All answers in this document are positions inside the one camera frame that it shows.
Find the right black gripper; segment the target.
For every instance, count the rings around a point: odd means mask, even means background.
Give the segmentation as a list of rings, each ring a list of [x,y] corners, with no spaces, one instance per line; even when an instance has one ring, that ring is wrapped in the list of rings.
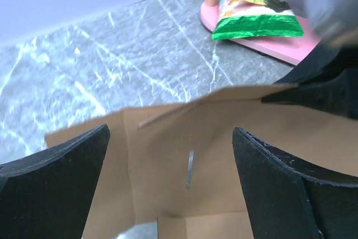
[[[289,3],[297,7],[295,1]],[[303,86],[270,94],[261,102],[299,105],[356,119],[357,0],[303,0],[303,5],[305,18],[320,42],[278,80]]]

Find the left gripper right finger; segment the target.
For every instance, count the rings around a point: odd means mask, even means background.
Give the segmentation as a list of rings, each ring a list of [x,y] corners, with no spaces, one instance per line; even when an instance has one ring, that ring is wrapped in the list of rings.
[[[357,177],[276,148],[242,128],[233,152],[254,238],[357,238]]]

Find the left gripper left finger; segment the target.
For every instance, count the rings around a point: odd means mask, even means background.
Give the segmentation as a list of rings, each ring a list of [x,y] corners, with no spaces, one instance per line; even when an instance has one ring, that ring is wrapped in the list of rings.
[[[1,238],[81,238],[110,131],[95,127],[1,165]]]

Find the brown cardboard box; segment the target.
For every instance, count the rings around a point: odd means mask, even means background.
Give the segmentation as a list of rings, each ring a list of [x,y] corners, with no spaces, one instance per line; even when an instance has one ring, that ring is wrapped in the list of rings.
[[[115,238],[158,221],[167,238],[251,238],[232,133],[357,175],[357,121],[263,104],[285,85],[227,87],[188,104],[127,108],[45,136],[48,147],[105,124],[110,140],[84,238]]]

